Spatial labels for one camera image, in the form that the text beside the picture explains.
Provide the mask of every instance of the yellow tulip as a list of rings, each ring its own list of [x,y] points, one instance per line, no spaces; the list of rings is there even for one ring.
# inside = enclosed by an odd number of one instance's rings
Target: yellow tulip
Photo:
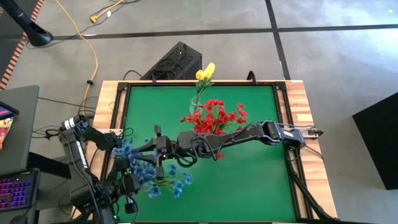
[[[197,72],[197,80],[202,81],[205,78],[205,75],[203,74],[202,70],[199,70]]]
[[[213,62],[210,62],[210,64],[207,65],[207,68],[206,68],[205,71],[204,71],[205,74],[204,74],[203,76],[204,76],[205,78],[210,78],[211,75],[214,73],[215,67],[216,67],[216,65],[214,65]]]

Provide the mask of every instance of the green table surface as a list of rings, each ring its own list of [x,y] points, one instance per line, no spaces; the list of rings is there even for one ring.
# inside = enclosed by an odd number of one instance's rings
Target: green table surface
[[[180,120],[189,114],[194,87],[133,87],[129,99],[126,128],[133,128],[133,146],[154,137],[154,125],[162,135],[176,140],[181,131],[192,128]],[[227,112],[236,104],[245,105],[248,121],[277,121],[277,109],[270,86],[213,86],[201,102],[222,100]],[[269,222],[295,220],[289,177],[282,145],[266,146],[259,141],[223,149],[225,157],[217,162],[200,159],[185,170],[193,175],[193,184],[185,185],[179,198],[162,190],[159,198],[149,198],[142,189],[135,199],[139,222]],[[165,172],[175,160],[164,162]],[[119,218],[131,222],[135,214],[126,214],[126,199],[119,200]]]

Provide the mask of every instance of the keyboard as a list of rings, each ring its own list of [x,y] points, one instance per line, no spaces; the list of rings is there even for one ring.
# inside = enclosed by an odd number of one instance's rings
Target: keyboard
[[[0,177],[0,212],[30,208],[36,180],[36,172]]]

